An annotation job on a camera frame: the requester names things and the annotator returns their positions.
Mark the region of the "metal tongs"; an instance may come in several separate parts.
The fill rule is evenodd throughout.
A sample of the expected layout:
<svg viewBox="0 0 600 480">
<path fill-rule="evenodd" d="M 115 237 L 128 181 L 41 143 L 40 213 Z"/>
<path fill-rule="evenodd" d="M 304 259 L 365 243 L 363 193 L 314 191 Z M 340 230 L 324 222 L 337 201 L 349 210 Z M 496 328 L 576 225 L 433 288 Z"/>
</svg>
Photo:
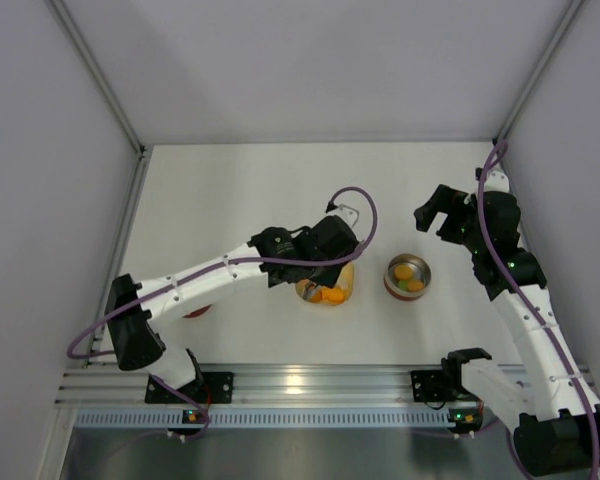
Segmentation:
<svg viewBox="0 0 600 480">
<path fill-rule="evenodd" d="M 320 303 L 322 301 L 322 287 L 313 281 L 307 281 L 302 289 L 301 298 L 310 303 Z"/>
</svg>

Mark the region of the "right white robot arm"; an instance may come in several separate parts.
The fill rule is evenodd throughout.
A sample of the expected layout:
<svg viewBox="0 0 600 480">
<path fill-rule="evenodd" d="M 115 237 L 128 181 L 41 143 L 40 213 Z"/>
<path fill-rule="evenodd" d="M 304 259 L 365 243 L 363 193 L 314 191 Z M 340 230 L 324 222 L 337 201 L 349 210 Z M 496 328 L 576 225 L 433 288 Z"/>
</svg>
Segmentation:
<svg viewBox="0 0 600 480">
<path fill-rule="evenodd" d="M 490 173 L 475 193 L 439 185 L 414 212 L 416 228 L 437 231 L 465 247 L 477 281 L 506 324 L 530 386 L 510 380 L 481 348 L 456 350 L 442 360 L 456 397 L 483 401 L 505 425 L 518 462 L 533 477 L 600 470 L 600 399 L 570 353 L 553 312 L 547 280 L 521 244 L 521 210 L 502 172 Z"/>
</svg>

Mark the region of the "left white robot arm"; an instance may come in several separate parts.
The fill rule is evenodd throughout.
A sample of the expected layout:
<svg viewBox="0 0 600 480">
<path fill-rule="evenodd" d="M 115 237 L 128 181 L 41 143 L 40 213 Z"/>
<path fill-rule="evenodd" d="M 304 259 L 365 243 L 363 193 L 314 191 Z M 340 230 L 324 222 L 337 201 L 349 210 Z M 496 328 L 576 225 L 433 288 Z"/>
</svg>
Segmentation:
<svg viewBox="0 0 600 480">
<path fill-rule="evenodd" d="M 342 259 L 359 245 L 353 231 L 358 219 L 356 210 L 331 204 L 312 227 L 268 227 L 199 266 L 150 280 L 136 281 L 128 274 L 115 278 L 105 313 L 118 368 L 144 370 L 173 389 L 194 384 L 200 370 L 193 352 L 169 341 L 168 328 L 248 287 L 302 281 L 335 286 Z"/>
</svg>

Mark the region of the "round metal lunch box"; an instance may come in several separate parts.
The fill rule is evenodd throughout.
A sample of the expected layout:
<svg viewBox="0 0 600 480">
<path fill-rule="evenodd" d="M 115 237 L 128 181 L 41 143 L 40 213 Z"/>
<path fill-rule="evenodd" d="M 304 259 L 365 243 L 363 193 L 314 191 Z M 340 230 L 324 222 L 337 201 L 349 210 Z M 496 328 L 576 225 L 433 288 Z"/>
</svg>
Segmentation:
<svg viewBox="0 0 600 480">
<path fill-rule="evenodd" d="M 392 297 L 401 301 L 415 301 L 426 294 L 431 278 L 431 269 L 421 257 L 400 254 L 389 261 L 383 285 Z"/>
</svg>

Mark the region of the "yellow food container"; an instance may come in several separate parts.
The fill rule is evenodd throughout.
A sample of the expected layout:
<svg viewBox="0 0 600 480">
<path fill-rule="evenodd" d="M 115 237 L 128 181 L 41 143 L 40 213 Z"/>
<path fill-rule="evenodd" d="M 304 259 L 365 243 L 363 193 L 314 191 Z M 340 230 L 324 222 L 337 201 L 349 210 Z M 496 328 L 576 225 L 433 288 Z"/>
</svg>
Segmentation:
<svg viewBox="0 0 600 480">
<path fill-rule="evenodd" d="M 296 291 L 296 294 L 301 298 L 301 292 L 300 292 L 300 287 L 299 287 L 300 282 L 297 282 L 295 284 L 295 291 Z M 354 282 L 355 282 L 355 268 L 354 268 L 354 264 L 352 262 L 350 262 L 342 268 L 336 286 L 333 288 L 322 287 L 322 301 L 320 303 L 312 303 L 312 304 L 337 306 L 337 305 L 341 305 L 341 304 L 345 303 L 346 301 L 349 300 L 349 298 L 351 297 L 351 295 L 353 293 Z"/>
</svg>

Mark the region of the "red round lid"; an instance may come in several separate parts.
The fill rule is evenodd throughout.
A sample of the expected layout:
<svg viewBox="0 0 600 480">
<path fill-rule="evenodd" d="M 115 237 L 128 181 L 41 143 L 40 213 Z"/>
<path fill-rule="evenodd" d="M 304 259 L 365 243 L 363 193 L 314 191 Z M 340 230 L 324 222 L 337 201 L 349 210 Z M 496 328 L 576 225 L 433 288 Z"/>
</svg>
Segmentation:
<svg viewBox="0 0 600 480">
<path fill-rule="evenodd" d="M 201 307 L 197 310 L 194 310 L 192 312 L 187 313 L 186 315 L 184 315 L 185 319 L 193 319 L 193 318 L 198 318 L 202 315 L 204 315 L 209 309 L 211 308 L 210 305 Z"/>
</svg>

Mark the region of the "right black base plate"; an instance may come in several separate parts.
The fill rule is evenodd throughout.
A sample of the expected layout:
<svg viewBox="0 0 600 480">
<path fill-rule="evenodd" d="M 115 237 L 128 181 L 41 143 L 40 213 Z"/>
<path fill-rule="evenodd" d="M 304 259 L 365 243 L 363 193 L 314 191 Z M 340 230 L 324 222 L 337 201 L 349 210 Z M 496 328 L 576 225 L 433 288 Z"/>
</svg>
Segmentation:
<svg viewBox="0 0 600 480">
<path fill-rule="evenodd" d="M 410 379 L 415 402 L 443 403 L 448 400 L 449 389 L 441 369 L 412 370 Z"/>
</svg>

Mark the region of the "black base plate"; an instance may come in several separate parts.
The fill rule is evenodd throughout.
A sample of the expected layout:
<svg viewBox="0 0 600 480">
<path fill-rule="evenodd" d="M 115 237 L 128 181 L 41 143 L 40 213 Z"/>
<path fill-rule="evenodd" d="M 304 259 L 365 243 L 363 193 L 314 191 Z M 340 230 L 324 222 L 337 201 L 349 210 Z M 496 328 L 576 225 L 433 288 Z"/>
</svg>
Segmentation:
<svg viewBox="0 0 600 480">
<path fill-rule="evenodd" d="M 412 370 L 410 379 L 415 402 L 443 403 L 448 400 L 449 389 L 441 369 Z"/>
<path fill-rule="evenodd" d="M 206 372 L 201 379 L 196 379 L 177 389 L 181 395 L 199 404 L 230 404 L 232 402 L 234 374 L 232 372 Z M 149 377 L 145 390 L 146 404 L 184 403 L 179 396 Z"/>
</svg>

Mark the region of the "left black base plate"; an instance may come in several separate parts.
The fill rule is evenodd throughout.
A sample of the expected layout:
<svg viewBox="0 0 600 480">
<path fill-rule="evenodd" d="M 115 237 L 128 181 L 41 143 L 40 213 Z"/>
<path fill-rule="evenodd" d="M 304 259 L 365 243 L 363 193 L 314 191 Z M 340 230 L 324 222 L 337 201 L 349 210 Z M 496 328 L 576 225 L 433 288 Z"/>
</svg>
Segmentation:
<svg viewBox="0 0 600 480">
<path fill-rule="evenodd" d="M 181 395 L 199 404 L 230 404 L 232 402 L 234 374 L 232 372 L 206 372 L 201 379 L 196 379 L 177 389 Z M 184 403 L 179 396 L 149 377 L 145 390 L 146 404 Z"/>
</svg>

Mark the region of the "left aluminium frame post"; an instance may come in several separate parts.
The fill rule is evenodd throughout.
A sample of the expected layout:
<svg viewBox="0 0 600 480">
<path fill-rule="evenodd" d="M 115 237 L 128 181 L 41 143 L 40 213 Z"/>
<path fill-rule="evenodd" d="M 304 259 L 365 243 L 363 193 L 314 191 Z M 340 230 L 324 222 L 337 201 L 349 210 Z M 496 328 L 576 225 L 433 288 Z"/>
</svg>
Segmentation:
<svg viewBox="0 0 600 480">
<path fill-rule="evenodd" d="M 69 44 L 74 49 L 87 73 L 95 83 L 97 90 L 106 103 L 114 120 L 121 128 L 131 148 L 138 157 L 142 157 L 146 151 L 146 147 L 139 139 L 126 112 L 119 102 L 117 95 L 111 87 L 104 70 L 101 68 L 86 37 L 66 5 L 66 2 L 61 0 L 47 0 L 45 1 L 45 4 L 56 19 L 60 29 L 67 37 Z"/>
</svg>

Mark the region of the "aluminium frame post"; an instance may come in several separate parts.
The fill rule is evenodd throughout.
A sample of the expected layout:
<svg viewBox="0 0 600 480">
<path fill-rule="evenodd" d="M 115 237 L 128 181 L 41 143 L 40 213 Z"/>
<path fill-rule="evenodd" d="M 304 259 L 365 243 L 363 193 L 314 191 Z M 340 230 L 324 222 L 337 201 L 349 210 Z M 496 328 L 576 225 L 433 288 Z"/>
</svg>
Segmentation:
<svg viewBox="0 0 600 480">
<path fill-rule="evenodd" d="M 101 68 L 86 37 L 66 5 L 66 2 L 61 0 L 47 0 L 45 1 L 45 4 L 56 19 L 60 29 L 67 37 L 69 44 L 74 49 L 87 73 L 95 83 L 97 90 L 106 103 L 114 120 L 121 128 L 131 148 L 138 157 L 142 157 L 146 151 L 146 147 L 139 139 L 126 112 L 119 102 L 117 95 L 111 87 L 104 70 Z"/>
<path fill-rule="evenodd" d="M 566 2 L 566 6 L 558 16 L 555 25 L 550 29 L 549 35 L 540 49 L 540 53 L 534 60 L 530 72 L 524 78 L 496 134 L 492 137 L 491 143 L 493 145 L 496 145 L 500 140 L 510 137 L 526 106 L 532 99 L 534 92 L 548 73 L 561 47 L 588 4 L 589 1 L 587 0 L 570 0 Z"/>
</svg>

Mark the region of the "right aluminium frame post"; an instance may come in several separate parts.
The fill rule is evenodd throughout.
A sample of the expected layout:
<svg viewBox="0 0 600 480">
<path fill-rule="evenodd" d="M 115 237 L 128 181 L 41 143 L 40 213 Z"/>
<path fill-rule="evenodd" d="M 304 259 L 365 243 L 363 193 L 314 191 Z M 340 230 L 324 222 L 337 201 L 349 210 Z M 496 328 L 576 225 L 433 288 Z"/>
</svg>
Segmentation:
<svg viewBox="0 0 600 480">
<path fill-rule="evenodd" d="M 526 106 L 532 99 L 534 92 L 548 73 L 561 47 L 588 4 L 589 1 L 587 0 L 570 0 L 566 2 L 566 6 L 558 16 L 555 25 L 550 29 L 549 35 L 540 49 L 540 53 L 534 60 L 530 72 L 524 78 L 496 134 L 492 137 L 491 143 L 493 145 L 496 145 L 500 140 L 510 137 Z"/>
</svg>

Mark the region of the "aluminium mounting rail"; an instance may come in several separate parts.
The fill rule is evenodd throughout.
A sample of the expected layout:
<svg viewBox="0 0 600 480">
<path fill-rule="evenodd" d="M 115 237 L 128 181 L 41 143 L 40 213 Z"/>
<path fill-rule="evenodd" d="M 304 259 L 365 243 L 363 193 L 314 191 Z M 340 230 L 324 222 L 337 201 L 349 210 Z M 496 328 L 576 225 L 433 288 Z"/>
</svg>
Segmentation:
<svg viewBox="0 0 600 480">
<path fill-rule="evenodd" d="M 420 388 L 413 370 L 433 365 L 265 365 L 207 364 L 204 377 L 227 372 L 222 384 L 232 393 L 234 408 L 394 407 L 413 402 Z M 122 372 L 112 363 L 69 369 L 55 394 L 57 407 L 142 406 L 148 377 Z"/>
</svg>

